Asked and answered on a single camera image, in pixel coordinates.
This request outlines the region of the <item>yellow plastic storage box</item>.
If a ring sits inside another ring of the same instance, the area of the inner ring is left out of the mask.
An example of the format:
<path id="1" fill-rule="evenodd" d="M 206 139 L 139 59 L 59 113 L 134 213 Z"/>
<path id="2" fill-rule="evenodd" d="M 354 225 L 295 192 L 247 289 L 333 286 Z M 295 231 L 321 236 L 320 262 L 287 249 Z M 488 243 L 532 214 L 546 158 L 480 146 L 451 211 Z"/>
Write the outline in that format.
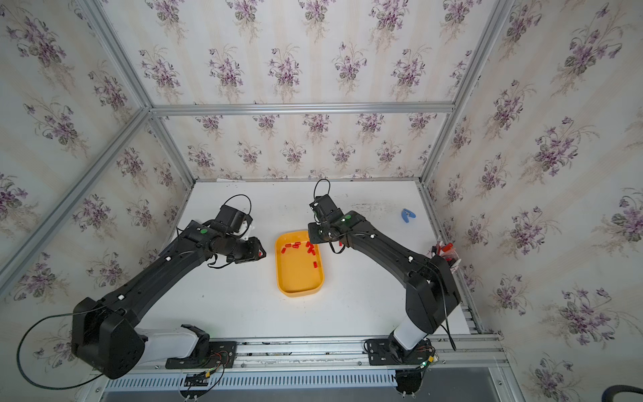
<path id="1" fill-rule="evenodd" d="M 281 249 L 287 244 L 301 243 L 298 249 Z M 306 248 L 310 242 L 306 230 L 281 234 L 275 245 L 276 250 L 276 279 L 279 290 L 288 297 L 309 296 L 317 293 L 323 286 L 325 275 L 319 246 L 313 244 L 316 255 L 313 256 Z M 316 261 L 318 268 L 313 267 Z"/>

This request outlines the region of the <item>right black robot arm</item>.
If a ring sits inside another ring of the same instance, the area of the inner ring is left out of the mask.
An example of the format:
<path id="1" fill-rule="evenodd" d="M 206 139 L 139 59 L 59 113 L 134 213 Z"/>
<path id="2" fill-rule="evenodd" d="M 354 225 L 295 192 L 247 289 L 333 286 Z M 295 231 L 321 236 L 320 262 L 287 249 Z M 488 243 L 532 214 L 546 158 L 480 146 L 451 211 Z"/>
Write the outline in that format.
<path id="1" fill-rule="evenodd" d="M 313 209 L 308 225 L 313 244 L 351 248 L 382 266 L 405 289 L 406 318 L 388 336 L 384 356 L 403 363 L 420 350 L 420 342 L 439 328 L 450 333 L 448 318 L 461 304 L 449 262 L 438 255 L 416 253 L 377 230 L 361 214 L 331 208 Z"/>

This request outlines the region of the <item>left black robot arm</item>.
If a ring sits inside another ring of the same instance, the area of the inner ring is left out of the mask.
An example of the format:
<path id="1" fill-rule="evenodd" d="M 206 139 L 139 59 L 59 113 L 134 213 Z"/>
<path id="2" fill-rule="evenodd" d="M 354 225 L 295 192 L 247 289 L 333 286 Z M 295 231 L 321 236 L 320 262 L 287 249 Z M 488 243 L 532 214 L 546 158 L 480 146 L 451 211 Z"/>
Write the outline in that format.
<path id="1" fill-rule="evenodd" d="M 170 330 L 138 330 L 152 306 L 190 271 L 218 256 L 227 264 L 259 261 L 266 251 L 258 238 L 247 236 L 252 219 L 226 224 L 193 220 L 148 268 L 95 301 L 78 303 L 72 318 L 70 353 L 101 375 L 116 380 L 140 363 L 162 359 L 204 366 L 210 360 L 210 336 L 183 324 Z"/>

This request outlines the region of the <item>blue plastic clip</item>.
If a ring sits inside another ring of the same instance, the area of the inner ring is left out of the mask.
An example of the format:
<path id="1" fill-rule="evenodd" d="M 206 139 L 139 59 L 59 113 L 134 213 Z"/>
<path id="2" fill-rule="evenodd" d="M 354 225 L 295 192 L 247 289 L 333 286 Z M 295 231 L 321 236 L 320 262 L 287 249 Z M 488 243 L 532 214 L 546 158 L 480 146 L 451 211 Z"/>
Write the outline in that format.
<path id="1" fill-rule="evenodd" d="M 412 219 L 416 218 L 416 214 L 409 209 L 402 209 L 401 217 L 405 223 L 409 223 Z"/>

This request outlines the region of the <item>pink pen holder cup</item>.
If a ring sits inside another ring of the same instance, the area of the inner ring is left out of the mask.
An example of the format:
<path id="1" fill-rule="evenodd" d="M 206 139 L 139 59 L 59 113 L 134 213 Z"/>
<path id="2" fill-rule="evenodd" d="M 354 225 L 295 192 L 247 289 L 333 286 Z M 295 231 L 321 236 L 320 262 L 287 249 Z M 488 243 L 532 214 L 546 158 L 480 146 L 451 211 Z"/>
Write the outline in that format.
<path id="1" fill-rule="evenodd" d="M 438 242 L 430 251 L 430 257 L 435 256 L 440 256 L 445 260 L 452 273 L 455 273 L 460 268 L 461 258 L 452 243 Z"/>

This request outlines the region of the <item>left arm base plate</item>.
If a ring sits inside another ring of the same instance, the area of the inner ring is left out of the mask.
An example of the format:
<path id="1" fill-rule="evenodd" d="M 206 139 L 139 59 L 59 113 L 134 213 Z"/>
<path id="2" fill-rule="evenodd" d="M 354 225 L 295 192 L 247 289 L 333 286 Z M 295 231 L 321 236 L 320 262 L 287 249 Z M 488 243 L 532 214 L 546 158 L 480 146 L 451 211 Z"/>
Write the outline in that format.
<path id="1" fill-rule="evenodd" d="M 187 370 L 215 368 L 222 364 L 231 369 L 234 365 L 238 343 L 235 341 L 210 341 L 208 346 L 197 346 L 187 358 L 169 358 L 166 370 Z"/>

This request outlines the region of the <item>aluminium rail frame front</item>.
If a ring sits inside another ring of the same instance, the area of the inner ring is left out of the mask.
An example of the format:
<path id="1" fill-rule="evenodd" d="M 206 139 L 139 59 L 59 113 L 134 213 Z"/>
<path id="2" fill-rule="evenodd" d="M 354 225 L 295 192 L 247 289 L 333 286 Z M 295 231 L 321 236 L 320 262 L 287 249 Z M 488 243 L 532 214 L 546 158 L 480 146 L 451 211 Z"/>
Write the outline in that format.
<path id="1" fill-rule="evenodd" d="M 452 396 L 474 390 L 474 375 L 482 376 L 483 390 L 499 401 L 525 399 L 495 335 L 428 336 L 399 356 L 386 338 L 246 338 L 214 345 L 217 370 L 210 377 L 182 363 L 147 363 L 118 380 L 85 386 L 77 399 L 167 392 L 172 400 L 204 401 L 217 391 L 376 387 L 415 397 L 432 384 Z"/>

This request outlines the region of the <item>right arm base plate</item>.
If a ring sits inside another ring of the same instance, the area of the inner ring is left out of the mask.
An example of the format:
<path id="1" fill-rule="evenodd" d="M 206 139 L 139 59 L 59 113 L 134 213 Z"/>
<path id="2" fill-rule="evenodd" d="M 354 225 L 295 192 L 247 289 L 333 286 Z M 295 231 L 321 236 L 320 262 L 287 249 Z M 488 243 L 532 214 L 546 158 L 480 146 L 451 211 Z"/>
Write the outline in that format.
<path id="1" fill-rule="evenodd" d="M 371 366 L 413 365 L 425 367 L 435 363 L 435 348 L 430 340 L 422 339 L 412 349 L 405 349 L 393 338 L 371 338 L 363 343 Z"/>

